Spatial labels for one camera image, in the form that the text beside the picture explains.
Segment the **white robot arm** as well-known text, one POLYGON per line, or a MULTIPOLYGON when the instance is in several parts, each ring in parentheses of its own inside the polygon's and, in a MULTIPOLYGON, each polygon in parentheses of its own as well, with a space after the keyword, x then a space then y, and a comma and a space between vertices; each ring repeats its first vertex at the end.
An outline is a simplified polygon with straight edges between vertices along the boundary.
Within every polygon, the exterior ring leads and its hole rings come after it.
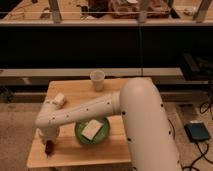
POLYGON ((134 171, 182 171, 160 93, 144 77, 131 78, 120 90, 75 107, 56 110, 45 104, 36 126, 44 141, 55 140, 62 125, 110 115, 122 116, 134 171))

